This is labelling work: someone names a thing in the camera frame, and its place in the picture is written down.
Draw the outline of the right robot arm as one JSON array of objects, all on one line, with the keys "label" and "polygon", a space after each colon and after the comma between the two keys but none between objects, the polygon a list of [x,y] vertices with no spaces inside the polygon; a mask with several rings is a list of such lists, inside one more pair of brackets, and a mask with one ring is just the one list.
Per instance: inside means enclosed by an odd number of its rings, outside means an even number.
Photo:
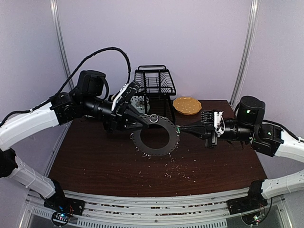
[{"label": "right robot arm", "polygon": [[[235,108],[235,117],[223,119],[219,111],[203,111],[201,120],[178,129],[205,141],[211,148],[218,140],[250,144],[254,151],[269,157],[285,157],[304,161],[304,140],[280,123],[264,119],[265,102],[244,96]],[[250,184],[243,204],[254,209],[262,200],[304,189],[304,172],[286,175],[276,179],[256,180]]]}]

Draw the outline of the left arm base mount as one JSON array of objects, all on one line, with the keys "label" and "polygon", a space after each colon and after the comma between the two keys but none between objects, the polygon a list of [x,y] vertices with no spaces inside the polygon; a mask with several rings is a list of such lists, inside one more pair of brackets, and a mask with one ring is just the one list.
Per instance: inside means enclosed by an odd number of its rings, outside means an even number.
[{"label": "left arm base mount", "polygon": [[57,212],[66,213],[68,215],[82,215],[85,207],[85,202],[79,199],[72,199],[65,197],[63,200],[46,199],[44,200],[44,207],[53,209]]}]

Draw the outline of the black wire dish rack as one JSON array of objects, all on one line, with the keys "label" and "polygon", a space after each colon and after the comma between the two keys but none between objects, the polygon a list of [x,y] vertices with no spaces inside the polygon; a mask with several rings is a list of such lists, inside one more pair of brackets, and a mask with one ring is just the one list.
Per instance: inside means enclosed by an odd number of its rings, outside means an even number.
[{"label": "black wire dish rack", "polygon": [[171,98],[176,88],[169,69],[165,65],[141,65],[134,72],[135,82],[140,84],[136,96],[149,98],[148,114],[158,114],[176,122]]}]

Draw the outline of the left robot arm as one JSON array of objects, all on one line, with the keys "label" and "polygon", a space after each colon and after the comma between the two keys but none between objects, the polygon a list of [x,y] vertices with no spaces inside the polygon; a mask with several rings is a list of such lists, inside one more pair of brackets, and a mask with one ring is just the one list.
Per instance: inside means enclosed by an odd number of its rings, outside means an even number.
[{"label": "left robot arm", "polygon": [[29,111],[15,111],[12,118],[5,118],[0,123],[0,176],[18,181],[37,192],[58,211],[64,211],[68,207],[68,199],[60,184],[25,164],[12,146],[42,130],[83,116],[103,122],[109,132],[148,127],[143,115],[130,104],[132,96],[139,89],[138,83],[132,81],[125,84],[113,100],[108,100],[108,95],[100,98],[104,88],[109,88],[104,73],[84,70],[80,73],[76,87],[70,92],[59,92],[38,107]]}]

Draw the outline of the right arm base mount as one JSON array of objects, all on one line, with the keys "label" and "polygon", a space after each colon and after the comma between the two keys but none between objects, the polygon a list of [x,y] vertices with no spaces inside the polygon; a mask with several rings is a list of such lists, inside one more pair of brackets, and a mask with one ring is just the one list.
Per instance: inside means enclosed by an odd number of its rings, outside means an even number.
[{"label": "right arm base mount", "polygon": [[260,196],[245,196],[227,201],[227,207],[230,215],[252,211],[267,205],[267,200]]}]

